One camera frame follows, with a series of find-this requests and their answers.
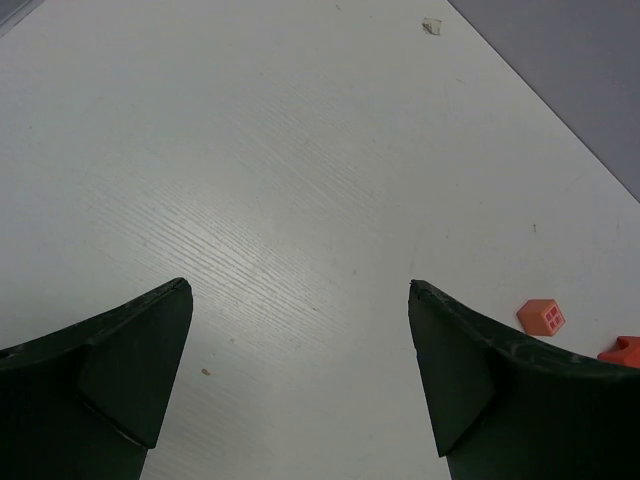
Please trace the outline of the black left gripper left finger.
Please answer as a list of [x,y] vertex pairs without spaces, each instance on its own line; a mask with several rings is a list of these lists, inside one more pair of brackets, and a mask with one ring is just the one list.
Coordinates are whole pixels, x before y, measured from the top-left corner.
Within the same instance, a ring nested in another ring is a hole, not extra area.
[[157,445],[193,313],[173,279],[1,352],[4,479],[137,479]]

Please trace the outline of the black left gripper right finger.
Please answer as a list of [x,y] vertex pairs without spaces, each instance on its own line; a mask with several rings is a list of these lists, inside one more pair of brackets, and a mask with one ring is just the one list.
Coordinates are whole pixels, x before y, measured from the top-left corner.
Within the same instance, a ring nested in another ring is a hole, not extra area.
[[537,340],[430,283],[408,315],[438,455],[454,479],[635,479],[639,373]]

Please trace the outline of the red-orange rectangular block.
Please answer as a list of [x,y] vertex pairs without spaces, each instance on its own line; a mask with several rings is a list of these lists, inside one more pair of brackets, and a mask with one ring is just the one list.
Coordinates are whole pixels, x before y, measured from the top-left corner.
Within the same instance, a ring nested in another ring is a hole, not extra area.
[[640,368],[640,337],[619,336],[614,348],[600,353],[598,359],[625,367]]

